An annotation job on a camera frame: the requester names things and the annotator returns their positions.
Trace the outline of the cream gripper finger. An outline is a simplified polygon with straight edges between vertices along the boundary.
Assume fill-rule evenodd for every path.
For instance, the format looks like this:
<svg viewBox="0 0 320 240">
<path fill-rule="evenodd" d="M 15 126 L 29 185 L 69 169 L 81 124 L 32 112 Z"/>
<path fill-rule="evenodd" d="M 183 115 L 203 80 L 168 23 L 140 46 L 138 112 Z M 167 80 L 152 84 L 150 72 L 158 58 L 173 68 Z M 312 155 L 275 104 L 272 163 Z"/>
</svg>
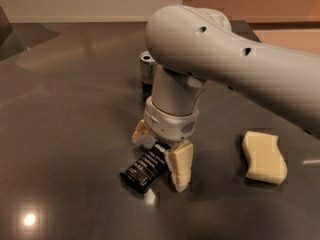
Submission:
<svg viewBox="0 0 320 240">
<path fill-rule="evenodd" d="M 174 144 L 165 152 L 165 160 L 176 191 L 184 191 L 191 181 L 193 144 L 188 139 Z"/>
<path fill-rule="evenodd" d="M 155 138 L 150 133 L 144 119 L 141 119 L 136 125 L 132 135 L 132 143 L 146 146 L 152 146 L 155 143 Z"/>
</svg>

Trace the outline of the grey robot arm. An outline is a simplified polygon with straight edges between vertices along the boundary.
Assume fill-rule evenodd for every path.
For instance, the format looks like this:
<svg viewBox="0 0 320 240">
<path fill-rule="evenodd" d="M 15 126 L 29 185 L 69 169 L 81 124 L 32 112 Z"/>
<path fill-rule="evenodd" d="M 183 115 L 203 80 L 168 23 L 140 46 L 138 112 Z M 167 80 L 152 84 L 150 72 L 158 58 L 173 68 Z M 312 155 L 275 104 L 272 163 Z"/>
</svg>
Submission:
<svg viewBox="0 0 320 240">
<path fill-rule="evenodd" d="M 177 191 L 191 180 L 197 102 L 212 81 L 319 135 L 320 56 L 246 39 L 223 13 L 182 5 L 156 11 L 145 42 L 158 68 L 132 140 L 153 136 L 169 145 L 165 159 Z"/>
</svg>

